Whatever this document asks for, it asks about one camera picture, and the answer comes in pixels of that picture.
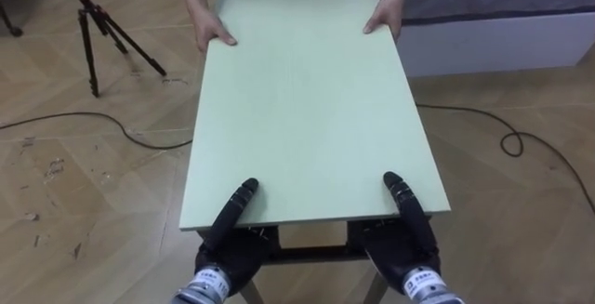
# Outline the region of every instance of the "wooden floor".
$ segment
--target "wooden floor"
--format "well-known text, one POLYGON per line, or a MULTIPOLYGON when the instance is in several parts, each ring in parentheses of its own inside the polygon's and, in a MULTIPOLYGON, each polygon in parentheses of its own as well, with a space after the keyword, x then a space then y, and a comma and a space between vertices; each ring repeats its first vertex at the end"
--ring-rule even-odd
MULTIPOLYGON (((168 70, 159 77, 93 30, 94 99, 77 0, 2 0, 0 125, 99 111, 137 138, 192 137, 203 56, 182 0, 96 0, 168 70)), ((558 147, 595 197, 595 48, 574 68, 411 80, 418 101, 489 109, 558 147)), ((595 303, 595 216, 564 164, 469 113, 420 110, 454 211, 432 220, 445 280, 469 303, 595 303)), ((177 229, 190 147, 154 152, 117 126, 70 117, 0 131, 0 302, 166 303, 192 274, 199 239, 177 229)), ((287 245, 338 244, 343 225, 282 228, 287 245)), ((360 303, 368 262, 264 268, 268 303, 360 303)), ((382 303, 404 303, 389 292, 382 303)), ((243 303, 233 298, 230 303, 243 303)))

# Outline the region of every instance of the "light green board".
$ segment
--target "light green board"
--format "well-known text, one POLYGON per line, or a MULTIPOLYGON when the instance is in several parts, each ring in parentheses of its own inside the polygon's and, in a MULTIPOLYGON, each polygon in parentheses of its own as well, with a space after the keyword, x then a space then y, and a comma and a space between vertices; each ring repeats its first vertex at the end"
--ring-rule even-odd
POLYGON ((386 217, 392 170, 449 210, 377 0, 218 0, 236 47, 211 42, 179 226, 209 227, 247 178, 244 225, 386 217))

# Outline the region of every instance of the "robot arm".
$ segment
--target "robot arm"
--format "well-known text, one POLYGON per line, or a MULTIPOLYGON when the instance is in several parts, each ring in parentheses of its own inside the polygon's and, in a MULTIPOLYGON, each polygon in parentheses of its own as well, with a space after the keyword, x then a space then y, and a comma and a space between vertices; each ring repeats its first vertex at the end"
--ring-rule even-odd
POLYGON ((384 182, 400 217, 364 224, 364 249, 390 287, 419 304, 464 304, 440 276, 436 238, 413 192, 398 175, 384 182))
MULTIPOLYGON (((378 273, 414 303, 464 304, 440 276, 436 239, 417 198, 394 173, 386 173, 384 182, 400 217, 361 222, 362 244, 378 273)), ((176 293, 172 304, 222 304, 279 249, 276 227, 233 229, 257 188, 251 178, 231 196, 199 248, 194 279, 176 293)))

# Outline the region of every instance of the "black cable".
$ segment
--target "black cable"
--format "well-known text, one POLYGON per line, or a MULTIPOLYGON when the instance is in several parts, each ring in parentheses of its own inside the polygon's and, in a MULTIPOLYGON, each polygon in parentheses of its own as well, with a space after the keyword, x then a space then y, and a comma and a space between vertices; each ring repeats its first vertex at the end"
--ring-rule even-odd
POLYGON ((101 112, 65 112, 65 113, 49 114, 49 115, 45 115, 45 116, 41 116, 41 117, 36 117, 36 118, 31 118, 31 119, 27 119, 27 120, 16 122, 16 123, 11 123, 11 124, 8 124, 8 125, 5 125, 5 126, 0 126, 0 130, 11 128, 11 127, 14 127, 14 126, 21 126, 21 125, 24 125, 24 124, 29 124, 29 123, 37 122, 37 121, 41 121, 41 120, 51 119, 51 118, 66 117, 66 116, 76 116, 76 115, 101 117, 101 118, 105 118, 107 120, 110 120, 113 123, 115 123, 116 125, 120 126, 120 129, 122 130, 122 133, 124 134, 124 136, 128 140, 136 143, 139 146, 142 146, 142 147, 147 148, 147 149, 150 149, 150 150, 169 151, 169 150, 175 150, 176 148, 184 147, 184 146, 192 143, 192 140, 188 140, 188 141, 182 142, 180 144, 171 145, 171 146, 154 146, 154 145, 151 145, 151 144, 148 144, 148 143, 139 141, 137 139, 132 138, 128 134, 128 132, 126 131, 126 128, 117 119, 111 117, 109 114, 101 113, 101 112))
POLYGON ((570 169, 570 171, 575 176, 576 182, 578 182, 578 185, 580 187, 580 190, 583 193, 583 196, 587 200, 587 203, 591 209, 591 212, 593 213, 593 215, 595 215, 595 203, 593 202, 593 199, 591 198, 591 196, 588 194, 587 187, 585 187, 585 183, 583 182, 583 179, 578 175, 578 172, 576 172, 576 169, 572 166, 570 161, 568 161, 568 159, 566 159, 566 157, 564 155, 562 155, 562 153, 560 151, 558 151, 555 147, 553 147, 547 141, 543 140, 542 138, 540 138, 532 133, 518 131, 517 129, 512 127, 512 125, 509 122, 505 121, 504 119, 498 117, 497 115, 495 115, 491 112, 485 112, 483 110, 478 110, 478 109, 473 109, 473 108, 465 108, 465 107, 457 107, 457 106, 429 105, 429 104, 419 104, 419 103, 416 103, 416 106, 418 108, 426 108, 426 109, 449 110, 449 111, 459 111, 459 112, 473 112, 473 113, 482 114, 484 116, 488 116, 494 120, 497 120, 499 123, 501 123, 503 126, 506 126, 510 130, 510 133, 506 134, 500 140, 500 149, 502 150, 502 152, 504 152, 508 156, 520 157, 524 153, 524 143, 522 142, 522 137, 528 137, 530 139, 534 139, 534 140, 540 142, 542 145, 546 146, 550 151, 552 151, 554 154, 556 154, 558 156, 558 158, 560 158, 560 160, 562 160, 562 162, 568 167, 568 169, 570 169), (510 151, 509 149, 507 149, 507 147, 505 145, 506 140, 508 138, 512 138, 512 137, 515 137, 516 140, 519 141, 519 150, 516 152, 510 151))
MULTIPOLYGON (((502 150, 502 152, 504 152, 508 156, 512 156, 512 157, 522 156, 522 154, 524 153, 524 143, 522 142, 522 137, 528 137, 528 138, 537 140, 538 142, 540 142, 541 144, 546 146, 548 149, 550 149, 553 153, 555 153, 564 162, 564 164, 568 167, 568 169, 570 169, 570 171, 575 176, 576 181, 578 182, 578 185, 580 186, 580 190, 582 191, 583 195, 585 196, 585 199, 587 200, 588 205, 589 205, 591 211, 593 212, 593 215, 595 215, 595 203, 593 202, 592 198, 588 195, 588 191, 587 191, 587 188, 585 187, 585 183, 583 182, 582 178, 576 172, 576 169, 570 164, 568 159, 566 159, 566 157, 564 155, 562 155, 562 153, 560 151, 558 151, 555 147, 551 146, 548 142, 546 142, 542 138, 540 138, 532 133, 518 131, 509 122, 505 121, 504 119, 498 117, 497 115, 495 115, 493 113, 486 112, 483 110, 473 109, 473 108, 465 108, 465 107, 457 107, 457 106, 429 105, 429 104, 419 104, 419 103, 416 103, 416 106, 418 108, 426 108, 426 109, 472 112, 472 113, 477 113, 477 114, 481 114, 481 115, 490 117, 490 118, 498 121, 500 124, 502 124, 503 126, 505 126, 506 128, 508 128, 510 130, 510 133, 506 134, 500 140, 500 149, 502 150), (519 142, 519 150, 516 152, 510 151, 509 149, 507 149, 507 147, 505 145, 506 140, 508 138, 512 138, 512 137, 516 138, 516 140, 518 140, 518 142, 519 142)), ((139 141, 137 139, 132 138, 132 136, 130 136, 128 134, 128 132, 126 131, 126 128, 117 119, 111 117, 109 114, 101 113, 101 112, 65 112, 65 113, 49 114, 49 115, 45 115, 45 116, 40 116, 40 117, 23 120, 23 121, 16 122, 16 123, 11 123, 11 124, 8 124, 5 126, 0 126, 0 130, 4 130, 4 129, 15 127, 15 126, 21 126, 21 125, 29 124, 32 122, 42 121, 42 120, 46 120, 46 119, 66 117, 66 116, 77 116, 77 115, 78 116, 94 116, 94 117, 101 117, 101 118, 107 119, 107 120, 115 123, 116 125, 118 125, 120 127, 120 130, 122 130, 122 133, 128 140, 134 142, 135 144, 137 144, 141 147, 144 147, 144 148, 147 148, 150 150, 169 151, 169 150, 175 150, 180 147, 184 147, 184 146, 192 143, 192 140, 190 139, 190 140, 182 142, 180 144, 175 144, 175 145, 171 145, 171 146, 155 146, 155 145, 151 145, 151 144, 139 141)))

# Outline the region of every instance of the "tripod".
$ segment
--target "tripod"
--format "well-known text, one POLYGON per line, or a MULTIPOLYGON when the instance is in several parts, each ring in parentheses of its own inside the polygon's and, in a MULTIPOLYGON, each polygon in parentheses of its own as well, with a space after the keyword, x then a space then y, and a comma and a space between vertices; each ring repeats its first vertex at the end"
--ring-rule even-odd
POLYGON ((112 20, 110 15, 100 6, 94 4, 91 0, 79 0, 83 5, 82 9, 78 10, 78 23, 81 26, 81 34, 83 36, 83 44, 85 46, 86 63, 89 69, 89 84, 91 84, 91 93, 96 98, 99 97, 99 84, 97 74, 95 72, 95 61, 93 59, 93 46, 91 44, 91 36, 89 34, 89 24, 87 15, 95 22, 102 35, 110 35, 115 42, 115 46, 122 54, 127 54, 128 50, 122 43, 122 40, 116 33, 121 35, 158 73, 162 76, 167 75, 165 70, 159 63, 145 53, 142 48, 130 36, 122 30, 122 28, 112 20))

